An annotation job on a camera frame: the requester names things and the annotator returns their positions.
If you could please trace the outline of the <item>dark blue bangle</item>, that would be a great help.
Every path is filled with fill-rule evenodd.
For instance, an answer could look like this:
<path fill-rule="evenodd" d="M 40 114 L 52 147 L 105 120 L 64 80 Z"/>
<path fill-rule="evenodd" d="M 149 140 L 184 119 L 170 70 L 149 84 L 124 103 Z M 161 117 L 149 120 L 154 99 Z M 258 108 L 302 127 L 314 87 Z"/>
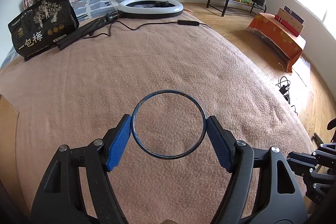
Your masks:
<path fill-rule="evenodd" d="M 131 115 L 131 133 L 148 155 L 180 159 L 193 153 L 206 135 L 201 104 L 178 90 L 159 90 L 142 98 Z"/>

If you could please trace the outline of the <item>cardboard box tray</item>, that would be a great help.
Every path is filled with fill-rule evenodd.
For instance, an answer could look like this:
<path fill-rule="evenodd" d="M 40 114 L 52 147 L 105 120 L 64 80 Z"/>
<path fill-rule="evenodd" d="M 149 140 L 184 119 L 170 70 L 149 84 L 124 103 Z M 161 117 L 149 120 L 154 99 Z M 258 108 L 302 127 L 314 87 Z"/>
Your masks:
<path fill-rule="evenodd" d="M 1 95 L 1 181 L 11 184 L 17 180 L 16 132 L 18 112 Z"/>

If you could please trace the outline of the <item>orange cloth covered box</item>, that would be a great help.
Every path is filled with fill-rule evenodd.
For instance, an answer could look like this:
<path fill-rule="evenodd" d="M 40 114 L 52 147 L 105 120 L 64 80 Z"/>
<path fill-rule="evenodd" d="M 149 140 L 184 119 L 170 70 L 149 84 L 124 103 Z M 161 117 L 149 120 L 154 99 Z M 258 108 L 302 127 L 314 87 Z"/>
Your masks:
<path fill-rule="evenodd" d="M 292 32 L 276 20 L 276 16 L 259 12 L 248 25 L 247 30 L 257 31 L 269 39 L 284 55 L 287 60 L 285 70 L 292 73 L 292 66 L 303 53 L 306 40 L 301 36 L 295 36 Z"/>

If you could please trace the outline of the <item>stacked books on box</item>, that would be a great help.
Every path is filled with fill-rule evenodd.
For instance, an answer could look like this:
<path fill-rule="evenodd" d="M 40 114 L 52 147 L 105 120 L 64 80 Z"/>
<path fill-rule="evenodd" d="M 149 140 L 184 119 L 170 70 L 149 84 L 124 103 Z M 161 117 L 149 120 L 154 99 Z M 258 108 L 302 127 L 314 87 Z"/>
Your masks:
<path fill-rule="evenodd" d="M 280 7 L 274 18 L 296 37 L 301 34 L 304 28 L 304 20 L 287 6 L 284 8 Z"/>

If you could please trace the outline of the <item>pink fleece blanket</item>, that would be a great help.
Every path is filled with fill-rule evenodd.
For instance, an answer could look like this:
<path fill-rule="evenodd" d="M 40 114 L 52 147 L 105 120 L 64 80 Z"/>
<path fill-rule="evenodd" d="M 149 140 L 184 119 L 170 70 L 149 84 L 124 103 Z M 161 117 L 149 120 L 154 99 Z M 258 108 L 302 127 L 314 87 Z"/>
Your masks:
<path fill-rule="evenodd" d="M 62 51 L 17 57 L 1 70 L 1 94 L 19 113 L 17 169 L 27 207 L 60 145 L 102 137 L 139 101 L 135 129 L 156 153 L 192 147 L 201 109 L 252 147 L 313 151 L 298 117 L 248 57 L 216 31 L 173 19 L 154 26 L 124 19 Z M 230 174 L 208 138 L 178 160 L 156 159 L 130 139 L 109 178 L 130 223 L 209 223 Z"/>

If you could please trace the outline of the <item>black snack bag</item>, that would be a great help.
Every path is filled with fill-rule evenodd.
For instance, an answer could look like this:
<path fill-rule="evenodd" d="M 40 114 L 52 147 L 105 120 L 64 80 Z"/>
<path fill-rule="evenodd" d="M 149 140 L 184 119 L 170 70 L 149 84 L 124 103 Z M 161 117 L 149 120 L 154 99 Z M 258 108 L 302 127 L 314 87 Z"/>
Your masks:
<path fill-rule="evenodd" d="M 56 47 L 78 26 L 70 0 L 40 0 L 8 24 L 13 47 L 26 61 Z"/>

